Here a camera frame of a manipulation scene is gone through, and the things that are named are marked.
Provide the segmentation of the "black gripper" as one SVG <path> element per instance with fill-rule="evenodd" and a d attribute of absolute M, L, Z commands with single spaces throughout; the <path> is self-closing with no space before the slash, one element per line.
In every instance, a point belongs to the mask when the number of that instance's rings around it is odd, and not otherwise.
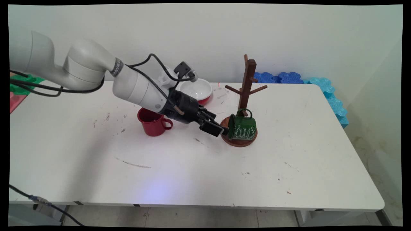
<path fill-rule="evenodd" d="M 170 102 L 167 101 L 161 110 L 162 115 L 184 124 L 196 122 L 200 125 L 199 129 L 201 131 L 216 137 L 229 133 L 228 128 L 223 127 L 215 121 L 216 114 L 204 108 L 195 98 L 178 90 L 170 90 L 168 98 L 170 98 L 184 114 L 179 114 Z"/>

